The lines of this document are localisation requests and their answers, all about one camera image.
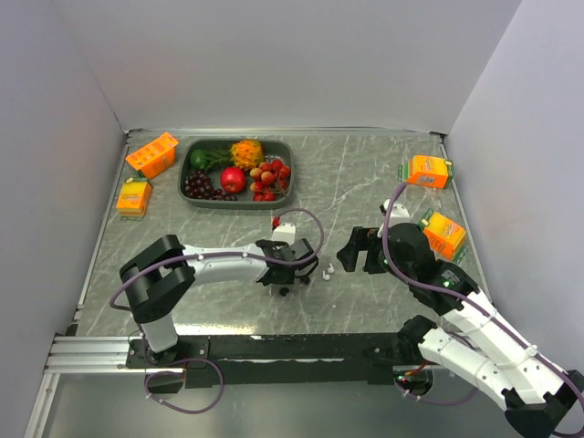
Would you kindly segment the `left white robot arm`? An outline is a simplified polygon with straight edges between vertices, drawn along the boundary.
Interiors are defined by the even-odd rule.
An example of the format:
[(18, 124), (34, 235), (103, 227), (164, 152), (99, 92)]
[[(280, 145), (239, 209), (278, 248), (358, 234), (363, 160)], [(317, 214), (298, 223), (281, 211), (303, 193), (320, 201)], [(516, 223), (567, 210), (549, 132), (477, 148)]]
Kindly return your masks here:
[(191, 286), (248, 281), (287, 288), (308, 279), (317, 265), (317, 252), (305, 238), (293, 244), (262, 239), (236, 248), (201, 248), (165, 235), (123, 265), (119, 274), (148, 356), (168, 367), (181, 353), (172, 310)]

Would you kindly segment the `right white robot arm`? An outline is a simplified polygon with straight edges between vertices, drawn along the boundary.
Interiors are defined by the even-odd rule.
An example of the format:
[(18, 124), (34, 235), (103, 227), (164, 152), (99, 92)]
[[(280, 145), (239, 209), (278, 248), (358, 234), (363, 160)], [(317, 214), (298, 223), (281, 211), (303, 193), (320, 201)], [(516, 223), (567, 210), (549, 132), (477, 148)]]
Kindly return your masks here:
[(581, 373), (564, 371), (541, 355), (461, 267), (435, 256), (416, 224), (396, 224), (388, 231), (357, 226), (337, 253), (345, 271), (355, 271), (360, 252), (367, 254), (366, 273), (395, 275), (472, 343), (466, 346), (428, 318), (416, 316), (398, 333), (405, 361), (427, 360), (471, 383), (523, 437), (560, 435), (559, 423), (583, 399)]

